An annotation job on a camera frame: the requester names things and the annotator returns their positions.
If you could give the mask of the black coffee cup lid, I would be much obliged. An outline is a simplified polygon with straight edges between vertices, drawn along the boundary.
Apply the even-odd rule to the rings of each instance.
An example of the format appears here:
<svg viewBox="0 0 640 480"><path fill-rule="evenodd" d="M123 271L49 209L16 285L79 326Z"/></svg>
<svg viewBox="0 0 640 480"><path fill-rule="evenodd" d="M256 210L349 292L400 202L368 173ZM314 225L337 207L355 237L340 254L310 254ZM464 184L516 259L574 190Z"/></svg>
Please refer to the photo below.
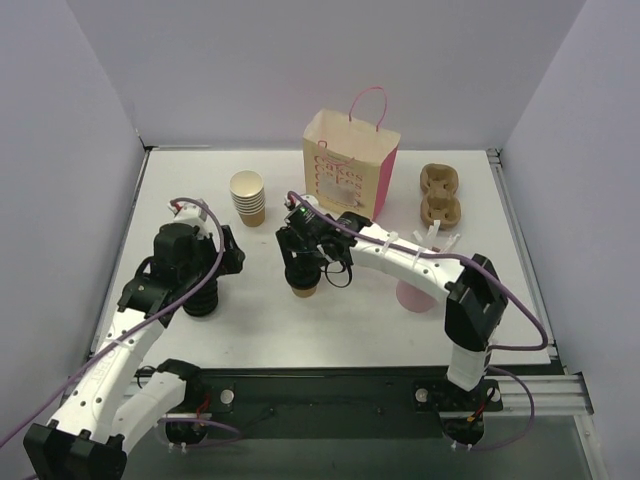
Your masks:
<svg viewBox="0 0 640 480"><path fill-rule="evenodd" d="M286 269L285 279L292 289L310 290L317 287L321 273L319 270Z"/></svg>

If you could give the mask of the single brown paper cup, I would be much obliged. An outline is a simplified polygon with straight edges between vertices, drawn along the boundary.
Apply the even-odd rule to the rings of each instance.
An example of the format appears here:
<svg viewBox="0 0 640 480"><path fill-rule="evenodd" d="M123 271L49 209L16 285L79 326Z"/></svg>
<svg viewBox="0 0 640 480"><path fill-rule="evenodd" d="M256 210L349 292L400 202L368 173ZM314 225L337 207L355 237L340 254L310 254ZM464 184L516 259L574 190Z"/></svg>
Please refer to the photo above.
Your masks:
<svg viewBox="0 0 640 480"><path fill-rule="evenodd" d="M291 288L293 294L298 297L298 298L309 298L311 296L313 296L316 291L317 291L317 286L311 286L308 288L296 288L296 287L292 287Z"/></svg>

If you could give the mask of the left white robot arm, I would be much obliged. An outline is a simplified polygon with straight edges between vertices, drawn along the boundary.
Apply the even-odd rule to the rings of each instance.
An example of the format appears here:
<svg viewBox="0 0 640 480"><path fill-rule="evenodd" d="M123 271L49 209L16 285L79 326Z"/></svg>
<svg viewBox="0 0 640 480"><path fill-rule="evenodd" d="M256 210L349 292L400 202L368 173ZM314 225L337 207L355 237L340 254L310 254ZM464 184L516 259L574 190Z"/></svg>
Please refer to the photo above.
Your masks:
<svg viewBox="0 0 640 480"><path fill-rule="evenodd" d="M172 408L195 409L203 398L199 367L168 360L132 398L124 397L145 355L174 313L212 313L217 279L238 274L245 254L231 228L215 242L203 221L160 227L153 253L125 284L107 336L66 402L47 424L32 424L24 449L39 479L119 479L133 447Z"/></svg>

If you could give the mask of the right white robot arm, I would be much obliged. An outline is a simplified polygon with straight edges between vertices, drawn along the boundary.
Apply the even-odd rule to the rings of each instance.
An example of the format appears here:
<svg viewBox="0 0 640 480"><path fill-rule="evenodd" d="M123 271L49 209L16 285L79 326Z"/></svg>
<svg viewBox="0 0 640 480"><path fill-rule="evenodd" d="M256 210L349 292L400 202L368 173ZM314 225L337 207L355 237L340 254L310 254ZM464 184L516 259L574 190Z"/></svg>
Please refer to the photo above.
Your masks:
<svg viewBox="0 0 640 480"><path fill-rule="evenodd" d="M335 219L304 201L287 200L285 225L276 232L288 285L312 294L334 263L353 276L354 266L387 274L445 306L452 341L443 384L446 401L464 408L477 399L491 359L491 339L508 305L493 264L482 255L447 257L400 239L370 219L345 212Z"/></svg>

